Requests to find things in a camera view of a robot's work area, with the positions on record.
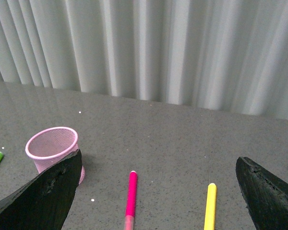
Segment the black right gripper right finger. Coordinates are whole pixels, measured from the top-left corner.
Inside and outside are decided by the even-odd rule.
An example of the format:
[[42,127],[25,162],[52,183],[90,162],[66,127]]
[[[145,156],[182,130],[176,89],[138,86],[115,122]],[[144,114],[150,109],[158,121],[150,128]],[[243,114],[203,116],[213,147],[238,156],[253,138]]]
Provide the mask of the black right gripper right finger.
[[257,230],[288,230],[288,183],[248,157],[236,161],[236,177]]

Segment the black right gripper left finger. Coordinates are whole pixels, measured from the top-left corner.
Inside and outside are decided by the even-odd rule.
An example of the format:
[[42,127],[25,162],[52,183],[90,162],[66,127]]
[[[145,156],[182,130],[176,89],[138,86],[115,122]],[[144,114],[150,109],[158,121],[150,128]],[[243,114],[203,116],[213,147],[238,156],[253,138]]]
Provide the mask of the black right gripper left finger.
[[60,230],[79,185],[79,149],[0,201],[0,230]]

